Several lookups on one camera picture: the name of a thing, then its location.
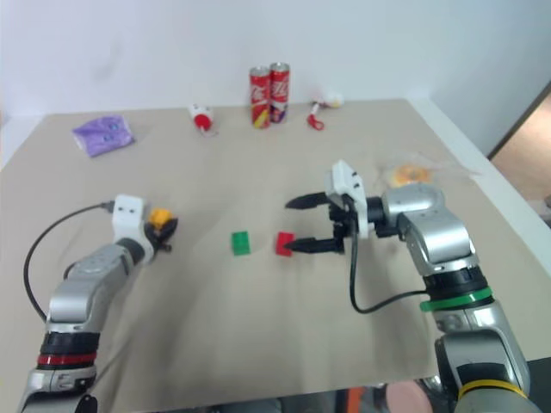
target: red block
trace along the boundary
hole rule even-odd
[[[292,232],[278,232],[275,253],[279,256],[291,256],[293,251],[283,247],[283,245],[291,241],[294,241],[294,234]]]

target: coca-cola can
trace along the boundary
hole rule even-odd
[[[269,68],[253,67],[249,71],[251,79],[252,125],[258,129],[269,126]]]
[[[289,65],[272,63],[269,66],[271,81],[271,104],[269,118],[273,123],[282,123],[286,119],[289,100]]]

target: table surface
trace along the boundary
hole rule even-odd
[[[467,225],[481,266],[528,359],[549,356],[551,280],[440,139],[409,103],[352,102],[324,111],[323,132],[306,126],[307,106],[259,131],[244,108],[217,111],[220,134],[203,138],[183,109],[122,113],[134,145],[89,159],[71,129],[100,114],[48,116],[0,178],[0,326],[5,357],[0,399],[19,400],[43,327],[22,288],[35,237],[58,217],[118,193],[147,198],[180,218],[173,252],[143,267],[114,303],[102,335],[94,393],[102,411],[169,410],[326,391],[436,372],[430,316],[404,299],[370,316],[351,309],[349,255],[277,256],[278,231],[331,234],[326,208],[285,210],[323,190],[338,159],[384,189],[381,168],[422,154]],[[230,235],[248,231],[252,253],[234,257]],[[46,306],[63,270],[112,237],[110,218],[88,213],[53,231],[36,251],[31,283]],[[370,238],[360,246],[362,305],[423,286],[405,245]]]

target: yellow ring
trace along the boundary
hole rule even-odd
[[[510,391],[514,391],[516,394],[522,396],[523,398],[527,398],[524,394],[524,391],[520,390],[520,388],[516,385],[513,385],[512,383],[508,383],[506,381],[501,380],[475,380],[471,381],[467,384],[465,384],[461,390],[459,390],[459,395],[457,396],[457,400],[462,398],[467,391],[476,389],[477,387],[498,387],[501,389],[506,389]]]

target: purple packet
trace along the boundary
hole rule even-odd
[[[89,157],[130,145],[134,138],[122,116],[103,116],[72,130],[80,149]]]

